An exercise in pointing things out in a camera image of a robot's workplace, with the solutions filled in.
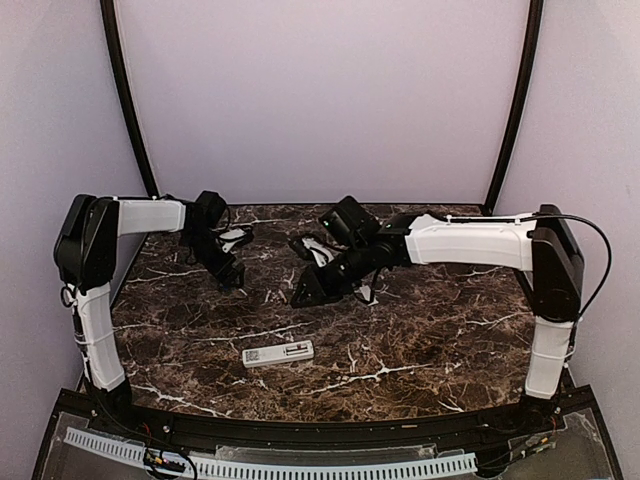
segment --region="cable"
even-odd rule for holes
[[[113,415],[111,415],[111,413],[109,412],[109,410],[105,407],[104,403],[102,403],[102,400],[100,399],[100,397],[98,395],[94,395],[94,398],[98,401],[98,404],[100,405],[100,408],[102,409],[102,411],[107,415],[107,417],[109,417],[109,420],[111,420],[111,422],[116,425],[118,428],[131,433],[133,435],[137,435],[137,436],[142,436],[145,437],[145,439],[148,439],[149,442],[156,442],[160,445],[164,445],[165,447],[168,447],[170,449],[170,451],[172,451],[173,453],[177,453],[178,455],[180,455],[191,467],[192,471],[193,471],[193,480],[198,480],[198,471],[196,469],[196,464],[193,462],[193,460],[191,460],[191,458],[189,457],[189,455],[187,455],[186,453],[175,449],[175,447],[173,445],[171,445],[170,443],[164,442],[162,440],[158,440],[157,438],[151,436],[151,430],[149,430],[149,427],[146,427],[147,433],[148,433],[148,438],[147,435],[145,435],[142,432],[137,432],[135,430],[132,430],[129,427],[124,426],[122,423],[120,423],[118,420],[116,420]]]
[[[579,222],[579,223],[583,223],[585,225],[588,225],[593,230],[595,230],[598,233],[598,235],[600,235],[600,237],[602,238],[602,241],[604,242],[604,245],[605,245],[605,247],[607,249],[607,266],[606,266],[606,268],[604,270],[604,274],[602,275],[602,278],[600,279],[600,282],[598,283],[598,286],[596,287],[596,289],[591,294],[591,297],[589,297],[589,300],[587,300],[587,302],[584,304],[584,307],[582,307],[582,309],[578,313],[578,318],[575,319],[577,321],[584,315],[584,313],[587,311],[587,309],[591,306],[593,301],[596,299],[596,297],[600,293],[600,290],[602,290],[602,287],[604,286],[605,282],[607,281],[607,278],[609,277],[609,273],[611,272],[611,265],[613,263],[613,251],[611,249],[611,243],[609,242],[609,238],[607,237],[607,234],[604,233],[604,231],[598,225],[593,223],[591,220],[588,220],[588,219],[583,218],[583,217],[579,217],[577,215],[566,215],[564,213],[538,212],[538,213],[533,214],[531,217],[523,218],[520,221],[521,222],[537,221],[537,220],[540,220],[541,217],[551,218],[551,219],[558,219],[558,220],[573,220],[574,222]]]
[[[447,216],[447,217],[436,217],[434,216],[434,218],[436,218],[437,220],[441,220],[447,223],[487,223],[491,221],[491,218],[484,218],[484,217],[464,217],[464,218],[456,218],[456,217],[451,217],[451,216]],[[505,218],[495,218],[494,220],[496,221],[501,221],[504,223],[516,223],[516,222],[535,222],[538,221],[542,218],[546,218],[546,219],[557,219],[557,220],[572,220],[574,222],[578,222],[578,223],[583,223],[589,227],[591,227],[593,230],[595,230],[598,235],[600,235],[600,237],[602,238],[604,245],[607,249],[607,266],[605,268],[605,271],[602,275],[602,278],[600,279],[600,282],[598,283],[598,286],[595,288],[595,290],[593,291],[593,293],[591,294],[591,296],[589,297],[589,300],[587,300],[587,302],[584,304],[584,307],[582,307],[582,309],[580,310],[580,312],[578,313],[578,317],[573,319],[572,321],[577,321],[579,320],[584,313],[587,311],[587,309],[591,306],[591,304],[593,303],[593,301],[596,299],[596,297],[598,296],[598,294],[600,293],[600,290],[602,290],[602,287],[604,286],[605,282],[607,281],[607,278],[609,277],[609,273],[611,272],[611,265],[613,263],[613,251],[611,249],[611,243],[609,242],[609,238],[607,237],[606,233],[604,233],[604,231],[595,223],[593,223],[591,220],[586,219],[584,217],[579,217],[577,215],[568,215],[568,214],[564,214],[564,213],[545,213],[545,212],[536,212],[534,214],[532,214],[530,217],[522,217],[522,218],[509,218],[509,219],[505,219]]]
[[[488,462],[482,463],[480,465],[478,465],[478,468],[484,468],[486,470],[503,470],[504,468],[508,467],[509,465],[514,464],[517,461],[523,460],[524,458],[527,458],[531,452],[533,452],[533,454],[537,454],[540,453],[544,450],[546,450],[547,448],[549,448],[551,446],[551,444],[549,444],[549,440],[553,437],[556,436],[557,432],[558,432],[558,421],[556,420],[555,416],[552,415],[550,417],[551,420],[551,424],[553,425],[553,429],[551,431],[551,434],[544,434],[535,444],[525,448],[522,452],[520,452],[518,456],[512,460],[510,460],[508,463],[502,464],[500,466],[493,466],[490,467],[489,465],[492,465],[496,462],[498,462],[499,460],[502,460],[504,457],[513,454],[514,452],[516,452],[520,447],[522,447],[523,445],[526,445],[532,438],[534,438],[536,435],[538,435],[537,433],[534,433],[532,435],[529,435],[528,437],[522,439],[521,441],[519,441],[517,444],[515,444],[514,446],[512,446],[509,451],[507,451],[506,453],[503,453],[502,455],[500,455],[499,457],[494,458],[493,460],[489,460]]]

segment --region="brown marble surface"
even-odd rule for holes
[[[369,205],[381,220],[417,205]],[[430,207],[479,214],[475,207]],[[151,235],[113,310],[139,405],[230,418],[361,421],[413,418],[517,401],[533,317],[504,268],[434,264],[385,271],[379,304],[356,299],[294,310],[307,265],[287,246],[325,232],[322,206],[232,207],[255,240],[236,250],[242,290],[220,292],[185,264],[179,234]],[[313,360],[246,369],[246,348],[309,339]]]

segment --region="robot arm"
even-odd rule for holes
[[[56,242],[54,259],[65,284],[63,302],[73,309],[84,375],[107,400],[130,399],[129,384],[116,350],[109,302],[118,237],[182,231],[180,243],[191,249],[195,260],[222,287],[241,287],[244,266],[223,250],[218,234],[212,231],[226,208],[217,193],[206,191],[195,202],[90,195],[74,199]]]
[[[294,308],[337,302],[366,275],[382,268],[435,262],[511,267],[533,274],[527,298],[536,316],[525,385],[531,397],[549,399],[557,389],[572,331],[579,320],[584,259],[560,211],[538,214],[452,217],[398,215],[384,225],[352,197],[320,218],[347,248],[323,267],[303,271]]]

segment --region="black cable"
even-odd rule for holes
[[[116,425],[118,428],[131,433],[133,435],[137,435],[139,437],[144,437],[146,440],[152,441],[152,442],[156,442],[159,443],[160,445],[164,445],[165,447],[169,448],[170,452],[173,453],[177,453],[178,455],[180,455],[188,464],[189,466],[191,466],[191,469],[193,470],[193,480],[198,480],[198,471],[196,469],[196,464],[193,462],[193,460],[191,460],[191,458],[189,457],[189,455],[187,455],[186,453],[175,449],[175,447],[173,445],[171,445],[170,443],[164,442],[162,440],[158,440],[157,438],[151,436],[150,434],[144,434],[142,432],[137,432],[135,430],[132,430],[129,427],[124,426],[122,423],[120,423],[118,420],[116,420],[113,415],[111,415],[111,413],[109,412],[109,410],[105,407],[105,405],[102,403],[102,400],[100,399],[99,396],[95,395],[94,396],[96,398],[96,400],[98,401],[98,404],[100,405],[100,408],[102,409],[102,411],[107,415],[107,417],[109,417],[109,420],[111,420],[111,422]]]
[[[584,304],[584,307],[582,307],[582,309],[578,313],[578,318],[576,318],[575,320],[579,320],[584,315],[584,313],[587,311],[589,306],[593,303],[593,301],[596,299],[596,297],[600,293],[600,290],[602,290],[602,287],[604,286],[605,282],[607,281],[607,278],[609,277],[609,273],[611,272],[611,265],[613,264],[613,251],[611,249],[611,243],[609,242],[609,238],[607,237],[607,234],[604,233],[604,231],[598,225],[593,223],[591,220],[588,220],[588,219],[583,218],[583,217],[579,217],[577,215],[566,215],[564,213],[543,213],[543,212],[539,212],[539,213],[533,214],[531,217],[523,218],[520,221],[521,222],[530,222],[530,221],[534,221],[534,220],[540,220],[540,218],[542,218],[542,217],[551,218],[551,219],[558,219],[558,220],[573,220],[574,222],[579,222],[579,223],[583,223],[585,225],[588,225],[593,230],[595,230],[598,233],[598,235],[600,235],[600,237],[602,238],[602,241],[604,242],[604,245],[605,245],[605,247],[607,249],[607,266],[606,266],[606,268],[604,270],[604,274],[602,275],[602,278],[600,279],[600,282],[598,283],[598,286],[596,287],[596,289],[591,294],[591,297],[589,297],[589,300],[587,300],[587,302]]]
[[[504,457],[507,457],[509,455],[511,455],[513,452],[515,452],[518,448],[520,448],[521,446],[525,445],[529,440],[531,440],[536,434],[534,433],[533,435],[530,435],[529,437],[525,438],[524,440],[519,441],[516,445],[514,445],[513,447],[510,446],[509,450],[506,453],[503,453],[502,455],[500,455],[499,457],[494,458],[493,460],[489,460],[488,462],[484,462],[481,463],[480,465],[478,465],[478,468],[486,468],[488,465],[491,465],[493,463],[496,463],[499,460],[502,460]]]

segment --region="purple wall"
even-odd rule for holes
[[[0,477],[31,478],[80,356],[52,253],[77,193],[144,193],[97,1],[0,2]],[[137,239],[123,242],[119,276]]]
[[[119,2],[160,187],[481,202],[529,2]]]
[[[602,406],[625,478],[640,478],[640,4],[545,2],[540,44],[499,213],[542,202],[602,226],[612,276],[587,313],[571,362]],[[575,227],[585,293],[604,268],[597,235]]]

